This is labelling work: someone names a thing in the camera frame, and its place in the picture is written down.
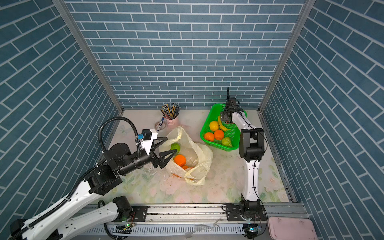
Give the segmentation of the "yellow apple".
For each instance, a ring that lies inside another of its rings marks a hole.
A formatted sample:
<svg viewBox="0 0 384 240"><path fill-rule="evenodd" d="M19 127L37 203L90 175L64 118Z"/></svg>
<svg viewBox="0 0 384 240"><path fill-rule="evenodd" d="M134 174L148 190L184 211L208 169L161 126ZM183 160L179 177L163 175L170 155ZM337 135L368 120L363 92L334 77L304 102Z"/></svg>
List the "yellow apple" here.
<svg viewBox="0 0 384 240"><path fill-rule="evenodd" d="M211 121L209 124L209 128L212 132L215 132L220 128L219 123L217 121Z"/></svg>

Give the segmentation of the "orange fruit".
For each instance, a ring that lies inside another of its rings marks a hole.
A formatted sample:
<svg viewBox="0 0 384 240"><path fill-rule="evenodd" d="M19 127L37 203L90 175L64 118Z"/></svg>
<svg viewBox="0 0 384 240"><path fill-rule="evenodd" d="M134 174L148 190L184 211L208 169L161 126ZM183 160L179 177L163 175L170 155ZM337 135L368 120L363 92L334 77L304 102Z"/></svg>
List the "orange fruit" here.
<svg viewBox="0 0 384 240"><path fill-rule="evenodd" d="M217 140L217 141L221 141L224 137L225 137L225 135L224 135L224 131L222 131L222 130L216 130L215 132L214 132L214 137L215 137L215 140Z"/></svg>
<svg viewBox="0 0 384 240"><path fill-rule="evenodd" d="M179 167L183 167L183 166L185 166L186 165L186 163L187 163L187 160L186 160L186 158L183 156L183 155L176 155L175 157L174 157L174 162L175 162L175 164L177 164Z"/></svg>
<svg viewBox="0 0 384 240"><path fill-rule="evenodd" d="M214 133L207 132L204 134L204 139L213 142L215 140L215 135Z"/></svg>

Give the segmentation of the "green pear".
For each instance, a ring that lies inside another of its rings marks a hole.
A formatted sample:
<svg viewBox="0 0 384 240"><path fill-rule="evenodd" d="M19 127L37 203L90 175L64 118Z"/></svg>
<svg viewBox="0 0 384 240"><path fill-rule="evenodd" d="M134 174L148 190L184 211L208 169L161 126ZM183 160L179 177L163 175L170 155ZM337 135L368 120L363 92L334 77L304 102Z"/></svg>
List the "green pear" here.
<svg viewBox="0 0 384 240"><path fill-rule="evenodd" d="M231 138L230 137L224 137L222 140L221 140L221 144L225 147L229 147L229 148L232 148L233 145L232 145L232 141L231 141Z"/></svg>

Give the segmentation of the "yellow printed plastic bag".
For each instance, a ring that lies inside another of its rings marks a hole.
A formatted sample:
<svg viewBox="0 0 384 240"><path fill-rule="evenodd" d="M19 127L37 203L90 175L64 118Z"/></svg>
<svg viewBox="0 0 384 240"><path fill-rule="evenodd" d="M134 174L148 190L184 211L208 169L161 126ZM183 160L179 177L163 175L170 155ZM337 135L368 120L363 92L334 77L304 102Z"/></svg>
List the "yellow printed plastic bag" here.
<svg viewBox="0 0 384 240"><path fill-rule="evenodd" d="M160 152L171 150L172 144L180 146L177 155L186 158L186 169L183 169L171 158L166 170L171 177L184 179L191 186L203 186L213 162L213 151L203 144L195 143L183 127L176 127L168 135L168 140L160 146Z"/></svg>

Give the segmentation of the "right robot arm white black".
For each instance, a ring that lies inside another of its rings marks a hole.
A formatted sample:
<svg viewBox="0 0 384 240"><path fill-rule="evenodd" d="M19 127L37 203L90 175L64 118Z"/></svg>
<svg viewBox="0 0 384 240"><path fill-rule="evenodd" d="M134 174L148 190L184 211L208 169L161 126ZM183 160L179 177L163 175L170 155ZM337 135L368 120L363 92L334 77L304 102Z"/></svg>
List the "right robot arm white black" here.
<svg viewBox="0 0 384 240"><path fill-rule="evenodd" d="M265 155L267 141L264 130L257 128L246 117L235 97L227 96L220 120L234 124L240 130L239 155L244 160L246 180L241 195L240 212L244 219L264 221L268 218L264 204L259 197L259 170Z"/></svg>

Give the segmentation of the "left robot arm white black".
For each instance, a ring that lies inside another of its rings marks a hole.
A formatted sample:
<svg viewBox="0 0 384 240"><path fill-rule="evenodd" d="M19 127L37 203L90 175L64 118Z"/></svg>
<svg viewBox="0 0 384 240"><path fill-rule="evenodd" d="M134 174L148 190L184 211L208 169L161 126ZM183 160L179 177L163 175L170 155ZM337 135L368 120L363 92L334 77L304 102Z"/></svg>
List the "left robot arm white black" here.
<svg viewBox="0 0 384 240"><path fill-rule="evenodd" d="M30 219L13 222L10 239L70 240L100 224L117 219L132 221L133 208L126 197L116 197L111 203L81 216L75 214L121 184L122 177L128 173L149 163L154 168L164 168L177 153L177 150L155 153L166 140L166 137L149 140L146 148L134 153L125 143L113 145L104 151L105 162L86 171L65 197Z"/></svg>

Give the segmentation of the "yellow banana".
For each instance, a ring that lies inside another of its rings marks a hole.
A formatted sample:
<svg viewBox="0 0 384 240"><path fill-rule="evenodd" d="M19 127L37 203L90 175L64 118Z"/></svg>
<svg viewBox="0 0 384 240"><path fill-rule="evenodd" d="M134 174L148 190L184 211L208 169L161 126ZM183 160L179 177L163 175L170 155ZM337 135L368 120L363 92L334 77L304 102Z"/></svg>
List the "yellow banana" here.
<svg viewBox="0 0 384 240"><path fill-rule="evenodd" d="M218 116L218 124L219 124L219 129L224 131L224 132L231 130L231 129L229 129L226 126L223 125L223 123L221 121L221 116Z"/></svg>

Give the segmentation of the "green plastic basket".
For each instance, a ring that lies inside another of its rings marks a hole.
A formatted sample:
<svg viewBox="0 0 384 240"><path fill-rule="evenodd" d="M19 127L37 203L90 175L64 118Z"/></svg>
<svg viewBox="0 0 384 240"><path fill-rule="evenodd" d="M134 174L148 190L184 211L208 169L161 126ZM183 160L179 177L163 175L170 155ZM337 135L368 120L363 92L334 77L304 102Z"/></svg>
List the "green plastic basket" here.
<svg viewBox="0 0 384 240"><path fill-rule="evenodd" d="M200 137L205 144L223 151L239 148L241 130L235 124L226 124L221 120L225 104L214 104L203 124Z"/></svg>

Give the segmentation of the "blue marker pen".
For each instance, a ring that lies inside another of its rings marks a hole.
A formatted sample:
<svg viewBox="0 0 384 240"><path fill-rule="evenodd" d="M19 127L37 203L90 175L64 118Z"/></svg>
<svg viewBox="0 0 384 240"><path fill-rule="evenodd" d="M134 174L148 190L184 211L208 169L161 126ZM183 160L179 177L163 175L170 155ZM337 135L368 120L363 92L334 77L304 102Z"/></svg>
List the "blue marker pen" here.
<svg viewBox="0 0 384 240"><path fill-rule="evenodd" d="M157 132L159 132L162 129L162 125L164 123L165 118L162 117L162 119L158 122L158 126L156 128Z"/></svg>

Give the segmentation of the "pink pencil cup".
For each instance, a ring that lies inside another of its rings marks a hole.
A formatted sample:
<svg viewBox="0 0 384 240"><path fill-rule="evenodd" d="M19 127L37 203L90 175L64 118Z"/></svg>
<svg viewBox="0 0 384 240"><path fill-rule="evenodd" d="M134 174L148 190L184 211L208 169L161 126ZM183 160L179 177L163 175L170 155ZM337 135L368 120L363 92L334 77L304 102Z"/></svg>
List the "pink pencil cup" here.
<svg viewBox="0 0 384 240"><path fill-rule="evenodd" d="M179 117L176 117L174 119L166 119L166 122L167 122L167 128L170 130L173 130L174 128L180 125Z"/></svg>

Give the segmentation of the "bundle of coloured pencils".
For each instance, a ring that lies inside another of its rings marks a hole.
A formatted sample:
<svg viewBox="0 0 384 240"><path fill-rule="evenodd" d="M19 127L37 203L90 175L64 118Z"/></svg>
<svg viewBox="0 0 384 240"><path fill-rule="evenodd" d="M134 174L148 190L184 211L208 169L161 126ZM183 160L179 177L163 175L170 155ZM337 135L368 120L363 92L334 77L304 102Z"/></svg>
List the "bundle of coloured pencils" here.
<svg viewBox="0 0 384 240"><path fill-rule="evenodd" d="M164 104L161 107L161 113L167 120L174 120L180 114L180 106L176 103Z"/></svg>

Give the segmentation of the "pink tray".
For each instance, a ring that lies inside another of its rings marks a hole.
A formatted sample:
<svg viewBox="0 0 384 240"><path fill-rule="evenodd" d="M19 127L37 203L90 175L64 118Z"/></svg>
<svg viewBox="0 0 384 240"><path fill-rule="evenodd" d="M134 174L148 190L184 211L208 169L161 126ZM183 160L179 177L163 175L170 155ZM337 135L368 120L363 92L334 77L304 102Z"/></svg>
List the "pink tray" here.
<svg viewBox="0 0 384 240"><path fill-rule="evenodd" d="M269 217L269 234L273 240L317 240L313 222L310 219Z"/></svg>

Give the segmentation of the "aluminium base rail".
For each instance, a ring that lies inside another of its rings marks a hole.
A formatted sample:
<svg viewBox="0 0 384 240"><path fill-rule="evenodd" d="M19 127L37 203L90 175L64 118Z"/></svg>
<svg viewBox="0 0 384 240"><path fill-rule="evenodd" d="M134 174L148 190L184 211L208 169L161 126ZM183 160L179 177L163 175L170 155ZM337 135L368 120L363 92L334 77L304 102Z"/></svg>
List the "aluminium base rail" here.
<svg viewBox="0 0 384 240"><path fill-rule="evenodd" d="M244 219L237 204L152 204L134 205L134 218L128 222L115 220L100 224L79 235L118 237L178 236L238 234L254 239L269 234L269 217L308 219L302 204L265 204L268 218L264 221Z"/></svg>

